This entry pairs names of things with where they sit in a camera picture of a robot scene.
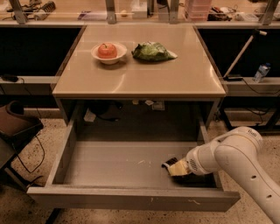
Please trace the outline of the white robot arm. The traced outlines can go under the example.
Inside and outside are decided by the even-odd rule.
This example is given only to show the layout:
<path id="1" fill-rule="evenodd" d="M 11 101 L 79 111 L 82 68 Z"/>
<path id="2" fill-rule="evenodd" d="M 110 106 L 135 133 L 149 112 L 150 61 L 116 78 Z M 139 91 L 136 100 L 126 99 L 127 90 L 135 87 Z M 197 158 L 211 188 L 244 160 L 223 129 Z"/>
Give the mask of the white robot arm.
<path id="1" fill-rule="evenodd" d="M 274 224 L 280 224 L 280 185 L 258 162 L 262 136 L 250 127 L 238 127 L 209 143 L 189 150 L 184 157 L 164 162 L 173 178 L 223 170 L 255 201 Z"/>

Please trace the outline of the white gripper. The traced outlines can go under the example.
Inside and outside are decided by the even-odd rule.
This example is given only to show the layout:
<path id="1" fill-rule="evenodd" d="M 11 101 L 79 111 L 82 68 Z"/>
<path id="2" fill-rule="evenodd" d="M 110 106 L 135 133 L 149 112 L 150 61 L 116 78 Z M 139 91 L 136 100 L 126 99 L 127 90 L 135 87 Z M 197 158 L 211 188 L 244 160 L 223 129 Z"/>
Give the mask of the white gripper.
<path id="1" fill-rule="evenodd" d="M 193 148 L 184 158 L 178 160 L 167 170 L 171 176 L 185 176 L 191 172 L 195 175 L 204 175 L 213 172 L 214 157 L 209 145 L 201 145 Z"/>

